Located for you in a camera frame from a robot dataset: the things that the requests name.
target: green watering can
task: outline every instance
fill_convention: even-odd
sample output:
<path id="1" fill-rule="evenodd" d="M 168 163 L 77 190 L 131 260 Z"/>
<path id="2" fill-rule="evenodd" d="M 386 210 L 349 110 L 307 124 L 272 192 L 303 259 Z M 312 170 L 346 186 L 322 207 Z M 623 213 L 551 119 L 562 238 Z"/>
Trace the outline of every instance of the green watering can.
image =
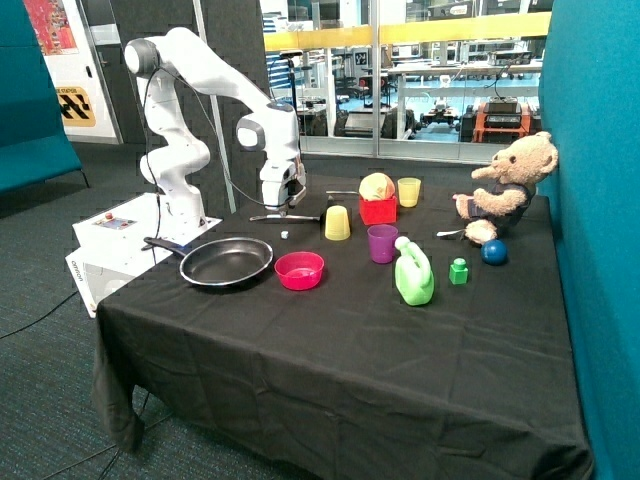
<path id="1" fill-rule="evenodd" d="M 407 237 L 398 237 L 395 246 L 401 253 L 396 261 L 395 276 L 402 298 L 412 307 L 429 303 L 435 284 L 429 259 Z"/>

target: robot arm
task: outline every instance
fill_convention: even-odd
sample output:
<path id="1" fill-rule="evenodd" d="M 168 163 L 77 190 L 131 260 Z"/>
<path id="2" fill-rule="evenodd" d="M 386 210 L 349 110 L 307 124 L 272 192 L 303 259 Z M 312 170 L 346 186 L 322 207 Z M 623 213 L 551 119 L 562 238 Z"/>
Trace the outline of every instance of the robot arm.
<path id="1" fill-rule="evenodd" d="M 293 107 L 272 101 L 186 28 L 129 42 L 125 60 L 137 76 L 149 128 L 167 140 L 166 147 L 152 151 L 148 159 L 143 157 L 141 169 L 147 180 L 153 181 L 155 176 L 174 210 L 172 214 L 184 210 L 185 217 L 204 217 L 200 192 L 188 185 L 184 176 L 209 162 L 209 150 L 185 125 L 174 85 L 178 76 L 200 93 L 235 98 L 252 111 L 240 119 L 236 134 L 246 150 L 266 152 L 260 171 L 266 208 L 285 212 L 302 200 L 306 175 Z"/>

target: glass window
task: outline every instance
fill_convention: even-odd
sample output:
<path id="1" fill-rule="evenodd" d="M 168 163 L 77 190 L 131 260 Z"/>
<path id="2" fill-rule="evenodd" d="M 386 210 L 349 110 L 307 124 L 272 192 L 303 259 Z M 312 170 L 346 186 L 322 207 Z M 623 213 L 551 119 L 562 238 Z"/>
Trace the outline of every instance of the glass window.
<path id="1" fill-rule="evenodd" d="M 398 3 L 262 0 L 272 95 L 293 104 L 293 64 L 303 152 L 484 163 L 541 128 L 552 1 Z"/>

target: black pole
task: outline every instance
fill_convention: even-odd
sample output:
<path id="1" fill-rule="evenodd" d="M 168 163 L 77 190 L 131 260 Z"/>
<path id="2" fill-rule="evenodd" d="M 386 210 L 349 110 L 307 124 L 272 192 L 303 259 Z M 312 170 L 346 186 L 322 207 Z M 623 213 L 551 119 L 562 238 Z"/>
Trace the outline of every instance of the black pole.
<path id="1" fill-rule="evenodd" d="M 293 59 L 287 58 L 287 64 L 289 65 L 289 83 L 291 84 L 291 99 L 293 100 L 293 108 L 298 114 L 298 100 L 296 99 L 296 71 L 293 65 Z"/>

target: teddy bear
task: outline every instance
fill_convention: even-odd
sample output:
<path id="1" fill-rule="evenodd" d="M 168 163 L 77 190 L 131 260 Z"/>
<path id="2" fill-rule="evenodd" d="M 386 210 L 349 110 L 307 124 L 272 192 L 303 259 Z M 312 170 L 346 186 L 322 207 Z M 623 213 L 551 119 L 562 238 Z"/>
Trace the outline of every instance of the teddy bear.
<path id="1" fill-rule="evenodd" d="M 478 188 L 472 196 L 453 196 L 458 214 L 469 222 L 465 236 L 483 245 L 515 226 L 536 194 L 536 184 L 557 166 L 558 150 L 551 143 L 551 134 L 538 132 L 500 150 L 488 167 L 471 172 L 474 179 L 491 178 L 496 183 L 491 191 Z"/>

